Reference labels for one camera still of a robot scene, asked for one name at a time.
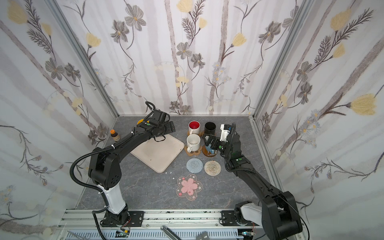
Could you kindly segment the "blue floral mug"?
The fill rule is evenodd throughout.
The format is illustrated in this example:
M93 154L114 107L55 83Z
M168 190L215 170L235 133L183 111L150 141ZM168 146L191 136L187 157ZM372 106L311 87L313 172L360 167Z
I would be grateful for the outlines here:
M206 147L207 155L209 156L215 156L217 154L217 150L212 149L212 145L208 144Z

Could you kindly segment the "speckled white mug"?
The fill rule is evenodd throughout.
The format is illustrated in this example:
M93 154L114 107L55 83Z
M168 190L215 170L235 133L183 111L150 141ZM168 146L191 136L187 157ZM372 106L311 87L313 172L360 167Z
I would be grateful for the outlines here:
M197 151L201 146L201 137L199 135L191 134L187 137L188 152Z

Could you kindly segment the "black mug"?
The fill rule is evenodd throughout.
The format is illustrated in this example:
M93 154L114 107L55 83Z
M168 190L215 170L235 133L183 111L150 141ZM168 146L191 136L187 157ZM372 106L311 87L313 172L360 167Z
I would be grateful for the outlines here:
M211 134L211 135L215 136L216 135L216 124L213 122L205 123L204 133Z

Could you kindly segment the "cork paw print coaster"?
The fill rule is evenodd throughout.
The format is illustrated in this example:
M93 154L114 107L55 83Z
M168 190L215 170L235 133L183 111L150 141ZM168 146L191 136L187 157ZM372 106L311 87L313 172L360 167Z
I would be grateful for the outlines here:
M189 156L189 157L192 157L192 156L198 156L201 154L202 152L202 148L203 147L200 147L197 151L194 151L194 152L188 152L188 148L187 146L184 147L184 151L186 152L186 154Z

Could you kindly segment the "white mug red inside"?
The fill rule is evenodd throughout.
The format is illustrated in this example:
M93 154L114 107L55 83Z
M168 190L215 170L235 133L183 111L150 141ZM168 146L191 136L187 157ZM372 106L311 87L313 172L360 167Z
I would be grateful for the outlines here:
M195 135L199 135L201 130L201 124L198 122L198 121L191 121L189 122L188 124L188 135L191 135L191 134L195 134Z

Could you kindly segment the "white woven round coaster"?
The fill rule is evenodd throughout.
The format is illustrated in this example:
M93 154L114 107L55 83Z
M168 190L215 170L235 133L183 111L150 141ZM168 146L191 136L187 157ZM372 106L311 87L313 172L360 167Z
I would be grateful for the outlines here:
M208 161L204 165L204 170L209 176L217 176L221 173L222 167L217 161Z

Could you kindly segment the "grey round coaster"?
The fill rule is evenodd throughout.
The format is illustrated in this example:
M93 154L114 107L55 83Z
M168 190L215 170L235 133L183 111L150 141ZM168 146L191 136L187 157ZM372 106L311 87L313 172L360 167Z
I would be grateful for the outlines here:
M200 159L192 158L187 161L186 168L192 174L197 174L203 170L203 162Z

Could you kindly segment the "beige serving tray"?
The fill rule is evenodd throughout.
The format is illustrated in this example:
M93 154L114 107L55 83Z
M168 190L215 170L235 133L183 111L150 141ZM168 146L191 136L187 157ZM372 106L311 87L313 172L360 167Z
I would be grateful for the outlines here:
M134 150L131 154L154 170L163 173L184 149L185 144L171 135L161 142L150 139Z

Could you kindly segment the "pink flower coaster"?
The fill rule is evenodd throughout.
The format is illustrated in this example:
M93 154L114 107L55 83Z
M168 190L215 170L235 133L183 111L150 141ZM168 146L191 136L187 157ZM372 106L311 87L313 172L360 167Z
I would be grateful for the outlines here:
M177 196L186 198L189 201L195 201L198 193L202 191L203 185L195 174L189 174L186 177L179 177L177 180Z

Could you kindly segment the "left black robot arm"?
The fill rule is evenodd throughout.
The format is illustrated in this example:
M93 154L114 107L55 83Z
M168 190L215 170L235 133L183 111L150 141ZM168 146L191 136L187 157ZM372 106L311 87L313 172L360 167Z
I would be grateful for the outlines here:
M70 177L78 185L98 191L105 206L93 215L105 213L103 220L96 220L98 227L122 227L131 220L129 208L123 199L120 190L122 178L121 161L140 144L175 132L174 123L170 115L158 109L153 109L141 123L132 128L125 137L105 148L95 148L91 153L85 154L75 160L70 167ZM88 176L93 185L79 180L75 176L75 168L81 161L90 159Z

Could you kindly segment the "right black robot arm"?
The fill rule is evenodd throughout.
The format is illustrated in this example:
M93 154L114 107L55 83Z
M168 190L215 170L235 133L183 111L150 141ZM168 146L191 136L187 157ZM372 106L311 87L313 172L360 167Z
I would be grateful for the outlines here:
M204 135L203 140L207 147L220 152L226 170L243 180L260 201L260 206L250 201L236 205L234 213L239 225L248 222L259 225L270 240L284 240L303 231L295 197L274 187L256 171L242 154L238 134L230 133L224 141Z

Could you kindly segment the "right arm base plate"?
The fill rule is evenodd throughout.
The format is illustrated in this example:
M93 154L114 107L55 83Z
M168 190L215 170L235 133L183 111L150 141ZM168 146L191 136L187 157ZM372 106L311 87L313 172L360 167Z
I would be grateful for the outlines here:
M221 218L219 219L219 223L224 227L252 227L261 226L259 221L252 222L246 220L240 210L223 210L221 211Z

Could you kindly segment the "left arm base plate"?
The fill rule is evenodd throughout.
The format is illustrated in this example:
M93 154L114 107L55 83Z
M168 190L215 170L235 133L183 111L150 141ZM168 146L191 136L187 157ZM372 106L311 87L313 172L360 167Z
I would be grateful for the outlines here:
M107 211L100 224L102 227L141 227L144 213L144 211L122 211L116 215Z

